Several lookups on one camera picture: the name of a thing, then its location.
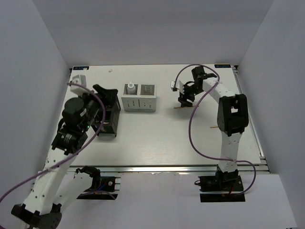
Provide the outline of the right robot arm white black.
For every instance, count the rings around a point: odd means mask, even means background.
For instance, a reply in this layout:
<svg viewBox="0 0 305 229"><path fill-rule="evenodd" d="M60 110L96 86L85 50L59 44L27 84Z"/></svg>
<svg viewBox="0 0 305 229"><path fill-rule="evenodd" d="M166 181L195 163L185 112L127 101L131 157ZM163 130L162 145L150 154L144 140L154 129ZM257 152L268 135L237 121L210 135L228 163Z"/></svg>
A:
<svg viewBox="0 0 305 229"><path fill-rule="evenodd" d="M192 107L195 96L204 93L191 113L188 125L189 141L196 153L218 161L216 172L218 176L215 178L215 184L220 190L227 190L232 185L233 179L238 176L239 142L249 125L247 98L244 94L235 94L227 89L220 82L220 75L211 67L203 64L189 64L182 70L192 66L194 67L192 69L193 80L182 84L181 81L178 81L178 77L182 73L182 71L179 71L171 88L173 91L179 91L178 102L181 104L181 108ZM218 104L217 126L222 136L221 156L219 158L206 156L199 152L191 137L191 125L195 111L207 95L210 95Z"/></svg>

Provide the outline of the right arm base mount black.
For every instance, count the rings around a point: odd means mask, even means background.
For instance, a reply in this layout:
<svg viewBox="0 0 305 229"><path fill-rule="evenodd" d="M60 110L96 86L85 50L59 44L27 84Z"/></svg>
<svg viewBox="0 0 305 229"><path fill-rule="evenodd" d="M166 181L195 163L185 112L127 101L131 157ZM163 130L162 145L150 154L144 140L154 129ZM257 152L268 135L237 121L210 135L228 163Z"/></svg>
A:
<svg viewBox="0 0 305 229"><path fill-rule="evenodd" d="M233 203L245 202L244 187L241 176L233 183L220 186L215 176L201 176L194 182L200 190L201 203Z"/></svg>

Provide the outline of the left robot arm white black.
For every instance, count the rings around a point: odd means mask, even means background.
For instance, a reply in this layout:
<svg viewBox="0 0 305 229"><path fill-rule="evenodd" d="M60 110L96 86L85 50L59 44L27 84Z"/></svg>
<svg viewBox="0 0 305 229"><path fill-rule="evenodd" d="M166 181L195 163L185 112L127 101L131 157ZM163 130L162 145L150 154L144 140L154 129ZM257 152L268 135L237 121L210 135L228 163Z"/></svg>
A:
<svg viewBox="0 0 305 229"><path fill-rule="evenodd" d="M76 156L102 132L109 108L117 103L118 91L104 89L98 84L92 90L72 82L69 86L74 96L64 103L44 169L34 178L28 197L11 210L13 216L31 229L57 228L64 210L73 201L99 194L105 185L99 169L84 166L78 168L75 178L60 189Z"/></svg>

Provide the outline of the white spray bottle teal base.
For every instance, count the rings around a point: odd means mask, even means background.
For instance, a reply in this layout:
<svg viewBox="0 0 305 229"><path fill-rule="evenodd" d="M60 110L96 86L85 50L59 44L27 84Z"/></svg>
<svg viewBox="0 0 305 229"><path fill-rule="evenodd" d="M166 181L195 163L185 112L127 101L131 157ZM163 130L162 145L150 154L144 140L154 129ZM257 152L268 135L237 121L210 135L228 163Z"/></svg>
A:
<svg viewBox="0 0 305 229"><path fill-rule="evenodd" d="M137 86L134 83L129 82L127 84L127 94L128 95L136 95L137 94Z"/></svg>

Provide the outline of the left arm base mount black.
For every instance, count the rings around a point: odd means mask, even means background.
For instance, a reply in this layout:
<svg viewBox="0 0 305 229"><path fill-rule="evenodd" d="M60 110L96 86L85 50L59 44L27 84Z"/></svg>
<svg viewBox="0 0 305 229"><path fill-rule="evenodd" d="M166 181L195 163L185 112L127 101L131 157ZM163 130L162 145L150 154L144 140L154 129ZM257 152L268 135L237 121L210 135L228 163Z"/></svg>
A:
<svg viewBox="0 0 305 229"><path fill-rule="evenodd" d="M77 199L82 200L115 200L121 187L121 177L102 174L99 181L81 193Z"/></svg>

